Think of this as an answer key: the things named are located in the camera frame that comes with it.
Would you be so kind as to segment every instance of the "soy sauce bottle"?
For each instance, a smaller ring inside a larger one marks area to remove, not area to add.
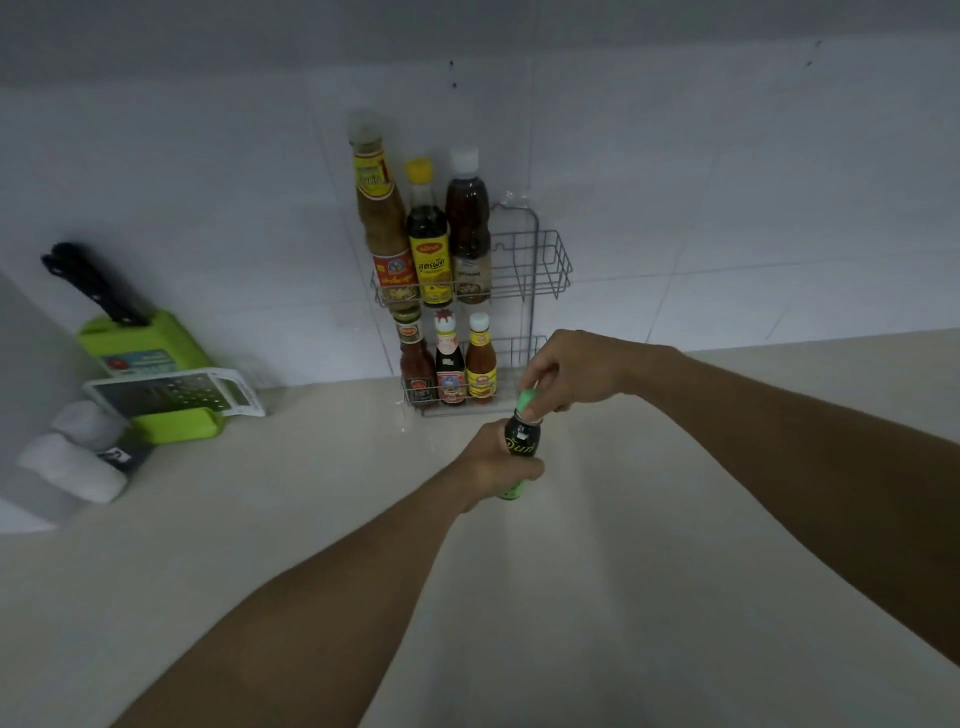
[[[434,203],[433,165],[427,158],[407,162],[410,180],[410,214],[407,234],[417,265],[417,278],[423,304],[445,308],[453,300],[453,268],[450,265],[450,241],[446,215]]]
[[[520,415],[527,405],[537,396],[536,389],[524,389],[520,392],[520,397],[516,401],[514,416],[510,418],[507,426],[504,428],[503,436],[507,440],[507,449],[513,455],[520,457],[533,457],[537,454],[537,445],[540,444],[540,423],[537,420],[534,423],[528,423]],[[501,493],[500,497],[504,500],[516,500],[520,497],[520,491],[523,490],[523,484],[526,480],[521,480],[506,493]]]
[[[434,314],[437,330],[437,384],[440,401],[457,407],[467,401],[467,365],[457,343],[457,319],[444,308]]]

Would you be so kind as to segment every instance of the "metal rack basket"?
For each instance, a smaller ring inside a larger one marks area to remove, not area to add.
[[[532,230],[498,232],[491,235],[490,298],[520,298],[528,310],[526,335],[492,339],[497,358],[497,395],[493,402],[479,403],[468,396],[464,404],[450,406],[437,399],[435,406],[420,410],[424,417],[513,412],[517,381],[530,358],[546,343],[545,336],[534,333],[537,296],[551,294],[556,299],[570,285],[573,265],[566,254],[560,234],[555,230],[541,230],[539,216],[528,206],[496,203],[492,206],[492,211],[497,209],[522,212],[533,222]],[[371,276],[371,288],[381,306],[387,307],[388,296],[384,291],[391,287],[393,286],[381,288],[376,272]],[[454,299],[458,298],[454,288]],[[466,346],[463,343],[461,351],[466,357]],[[413,406],[410,393],[405,390],[403,401]]]
[[[573,266],[557,231],[498,232],[491,235],[491,299],[520,298],[552,294],[560,296],[570,285]],[[381,286],[374,271],[370,286],[376,302],[387,307],[391,288],[407,285]],[[459,300],[454,286],[454,300]]]
[[[530,357],[540,350],[540,347],[546,343],[546,336],[535,336],[533,339],[533,349],[530,348],[530,340],[525,336],[515,336],[513,338],[494,338],[491,339],[493,350],[496,352],[496,394],[490,400],[478,400],[467,394],[467,399],[463,404],[450,405],[440,401],[436,391],[433,399],[429,400],[431,406],[421,409],[423,417],[453,417],[456,415],[480,415],[491,413],[511,413],[514,411],[516,403],[516,386],[520,375],[530,361]],[[467,347],[460,345],[460,351],[466,355]],[[415,390],[403,389],[402,380],[400,388],[403,392],[403,401],[413,406],[411,395]]]

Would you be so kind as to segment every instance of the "sauce bottle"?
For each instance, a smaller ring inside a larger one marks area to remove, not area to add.
[[[503,436],[507,439],[507,449],[511,455],[533,457],[537,454],[537,445],[540,444],[540,422],[542,421],[527,423],[520,417],[523,410],[536,396],[536,389],[524,389],[520,392],[520,397],[516,401],[514,416],[504,427]],[[527,481],[521,480],[506,493],[501,493],[500,497],[504,500],[516,500],[520,497],[520,491],[523,490],[525,482]]]
[[[348,122],[348,134],[353,147],[357,209],[381,297],[395,321],[415,321],[420,317],[420,302],[406,211],[387,169],[376,117],[370,112],[355,112]]]
[[[417,264],[423,303],[444,308],[453,300],[453,272],[447,238],[446,215],[433,200],[433,165],[424,157],[407,162],[410,179],[410,214],[407,234]]]
[[[437,330],[437,381],[440,401],[459,406],[467,401],[467,375],[464,355],[457,344],[457,319],[449,309],[437,311],[433,318]]]
[[[490,197],[478,177],[480,150],[476,146],[450,150],[453,180],[446,189],[446,218],[450,222],[457,298],[482,303],[490,297]]]
[[[404,398],[417,409],[437,406],[437,371],[423,341],[420,319],[397,324],[396,332],[400,336],[400,378]]]
[[[496,352],[490,340],[490,315],[470,314],[467,347],[467,389],[477,404],[489,404],[496,394]]]

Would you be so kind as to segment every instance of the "white container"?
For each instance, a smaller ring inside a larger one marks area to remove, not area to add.
[[[74,445],[59,432],[31,440],[20,452],[16,464],[91,503],[109,503],[127,485],[123,473],[90,450]]]

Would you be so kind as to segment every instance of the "bottle label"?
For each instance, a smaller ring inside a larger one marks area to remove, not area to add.
[[[453,263],[457,296],[483,296],[490,293],[492,271],[489,254],[476,258],[457,257]]]
[[[467,386],[471,397],[479,400],[492,397],[496,394],[496,367],[482,375],[474,374],[467,369]]]
[[[457,334],[454,331],[450,333],[437,333],[437,349],[440,353],[452,354],[457,351]]]
[[[409,324],[397,324],[396,333],[400,336],[401,344],[416,344],[423,340],[423,332],[420,331],[420,319],[411,321]]]
[[[413,301],[417,297],[417,269],[410,249],[396,255],[374,255],[373,268],[383,303]]]
[[[117,447],[101,450],[97,453],[97,457],[110,463],[110,465],[113,465],[114,463],[122,465],[123,463],[129,463],[131,460],[133,460],[133,456],[130,455],[126,450]]]
[[[357,189],[371,200],[386,200],[394,191],[394,181],[387,171],[383,150],[368,155],[353,153],[353,172]]]
[[[490,330],[474,331],[470,330],[470,343],[475,347],[485,347],[490,343]]]
[[[410,248],[417,263],[423,302],[437,305],[452,299],[453,275],[450,272],[450,247],[446,235],[412,237]]]
[[[440,381],[440,399],[447,404],[457,404],[467,398],[463,372],[437,372]]]
[[[436,401],[437,382],[433,379],[404,379],[403,391],[411,404]]]

